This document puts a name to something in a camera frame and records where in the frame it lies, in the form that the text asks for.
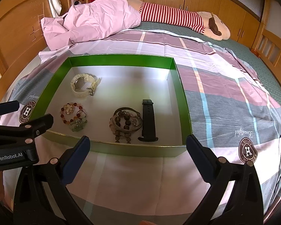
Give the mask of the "green stone pendant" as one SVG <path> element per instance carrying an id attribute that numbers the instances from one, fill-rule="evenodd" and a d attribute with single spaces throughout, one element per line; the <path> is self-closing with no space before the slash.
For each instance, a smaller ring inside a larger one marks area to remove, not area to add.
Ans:
<path id="1" fill-rule="evenodd" d="M 69 129 L 72 132 L 79 132 L 84 129 L 85 125 L 87 124 L 87 119 L 77 119 L 69 124 Z"/>

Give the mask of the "gold flower brooch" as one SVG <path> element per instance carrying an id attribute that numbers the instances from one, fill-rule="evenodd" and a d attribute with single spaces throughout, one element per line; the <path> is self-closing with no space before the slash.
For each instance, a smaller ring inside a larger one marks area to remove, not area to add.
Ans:
<path id="1" fill-rule="evenodd" d="M 74 104 L 65 104 L 64 107 L 63 107 L 63 112 L 66 114 L 66 115 L 71 115 L 75 110 L 75 106 Z"/>

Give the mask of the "sparkly rhinestone hoop earring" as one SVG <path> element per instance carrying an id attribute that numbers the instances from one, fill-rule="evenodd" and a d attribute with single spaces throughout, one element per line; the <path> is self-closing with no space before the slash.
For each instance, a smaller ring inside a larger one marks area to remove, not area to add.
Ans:
<path id="1" fill-rule="evenodd" d="M 131 116 L 130 121 L 131 121 L 131 124 L 135 127 L 139 127 L 142 124 L 141 117 L 138 117 L 137 115 Z"/>

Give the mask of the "wooden bed headboard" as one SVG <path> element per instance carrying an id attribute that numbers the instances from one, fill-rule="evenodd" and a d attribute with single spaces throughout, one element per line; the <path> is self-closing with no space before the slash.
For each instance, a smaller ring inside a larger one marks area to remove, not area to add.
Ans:
<path id="1" fill-rule="evenodd" d="M 40 21 L 50 16 L 48 0 L 1 0 L 0 101 L 21 71 L 46 48 Z"/>

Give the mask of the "white wrist watch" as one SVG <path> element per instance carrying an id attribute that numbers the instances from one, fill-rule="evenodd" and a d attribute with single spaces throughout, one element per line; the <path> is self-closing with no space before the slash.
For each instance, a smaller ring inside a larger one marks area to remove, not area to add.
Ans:
<path id="1" fill-rule="evenodd" d="M 77 98 L 94 96 L 96 88 L 101 82 L 101 78 L 90 74 L 77 74 L 70 83 L 72 93 Z"/>

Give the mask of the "green cardboard box tray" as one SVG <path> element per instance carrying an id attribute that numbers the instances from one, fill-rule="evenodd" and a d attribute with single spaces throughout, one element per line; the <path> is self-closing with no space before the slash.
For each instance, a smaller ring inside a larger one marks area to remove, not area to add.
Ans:
<path id="1" fill-rule="evenodd" d="M 93 96 L 76 97 L 71 80 L 85 73 L 99 78 Z M 110 118 L 120 107 L 143 112 L 143 100 L 153 102 L 156 142 L 141 142 L 138 130 L 131 142 L 115 141 Z M 83 130 L 73 132 L 62 122 L 61 108 L 67 103 L 82 106 L 87 115 Z M 69 57 L 60 65 L 31 114 L 36 119 L 45 114 L 54 124 L 44 137 L 64 145 L 74 145 L 81 136 L 91 140 L 93 152 L 138 157 L 171 158 L 186 150 L 191 133 L 188 104 L 178 67 L 171 57 L 136 54 L 101 54 Z"/>

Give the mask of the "green mattress cover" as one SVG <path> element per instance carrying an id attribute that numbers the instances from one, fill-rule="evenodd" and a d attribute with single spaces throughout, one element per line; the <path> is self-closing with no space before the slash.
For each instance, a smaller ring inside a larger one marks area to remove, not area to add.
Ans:
<path id="1" fill-rule="evenodd" d="M 232 50 L 239 59 L 247 62 L 256 71 L 258 78 L 260 79 L 266 90 L 270 93 L 270 96 L 272 96 L 281 105 L 281 85 L 274 77 L 272 72 L 264 64 L 264 62 L 261 59 L 257 58 L 257 56 L 255 56 L 248 47 L 231 39 L 224 41 L 215 41 L 189 28 L 164 23 L 142 22 L 136 29 L 145 31 L 160 29 L 172 32 L 177 35 L 200 38 L 205 42 L 208 41 L 222 48 L 228 48 Z"/>

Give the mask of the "pink crumpled pillow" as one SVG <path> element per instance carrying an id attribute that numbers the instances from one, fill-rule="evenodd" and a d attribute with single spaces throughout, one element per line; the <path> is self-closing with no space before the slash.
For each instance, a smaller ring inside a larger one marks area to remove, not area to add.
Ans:
<path id="1" fill-rule="evenodd" d="M 71 6 L 64 16 L 41 19 L 43 35 L 50 50 L 104 39 L 140 23 L 139 11 L 127 0 L 95 0 Z"/>

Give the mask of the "wooden bed footboard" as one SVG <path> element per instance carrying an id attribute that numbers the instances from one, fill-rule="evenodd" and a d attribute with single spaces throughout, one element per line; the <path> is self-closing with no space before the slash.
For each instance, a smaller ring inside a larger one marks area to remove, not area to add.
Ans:
<path id="1" fill-rule="evenodd" d="M 275 0 L 265 0 L 251 51 L 264 62 L 281 86 L 281 6 Z"/>

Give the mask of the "striped plush toy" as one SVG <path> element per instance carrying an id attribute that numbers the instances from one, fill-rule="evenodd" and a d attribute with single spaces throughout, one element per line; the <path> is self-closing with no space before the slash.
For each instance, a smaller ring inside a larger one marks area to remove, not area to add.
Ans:
<path id="1" fill-rule="evenodd" d="M 230 38 L 229 28 L 211 12 L 190 12 L 164 5 L 146 3 L 140 0 L 127 0 L 138 10 L 143 22 L 158 22 L 187 27 L 216 41 Z"/>

